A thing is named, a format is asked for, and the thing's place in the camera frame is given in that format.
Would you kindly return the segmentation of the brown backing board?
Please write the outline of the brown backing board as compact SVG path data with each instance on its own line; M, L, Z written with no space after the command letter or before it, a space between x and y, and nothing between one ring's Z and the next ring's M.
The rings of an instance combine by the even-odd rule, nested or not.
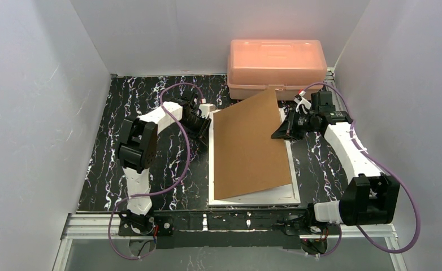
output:
M292 182L276 91L268 89L213 114L214 199L223 200Z

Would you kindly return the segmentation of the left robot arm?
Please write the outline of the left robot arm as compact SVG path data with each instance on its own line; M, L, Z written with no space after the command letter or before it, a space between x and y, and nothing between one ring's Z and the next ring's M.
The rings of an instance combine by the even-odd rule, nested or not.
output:
M164 101L151 112L124 119L115 155L127 180L127 208L136 215L147 215L152 208L149 168L157 155L159 133L172 124L180 128L184 142L189 138L207 143L211 124L209 113L215 110L197 93Z

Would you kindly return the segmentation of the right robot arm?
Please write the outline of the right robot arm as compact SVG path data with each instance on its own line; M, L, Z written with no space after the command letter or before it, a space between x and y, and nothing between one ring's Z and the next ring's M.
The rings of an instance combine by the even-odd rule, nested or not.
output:
M308 206L311 224L334 222L348 226L392 222L400 190L399 182L365 157L354 144L353 119L332 103L329 91L311 96L307 111L289 111L272 134L273 139L299 141L307 133L318 132L334 149L348 179L340 200Z

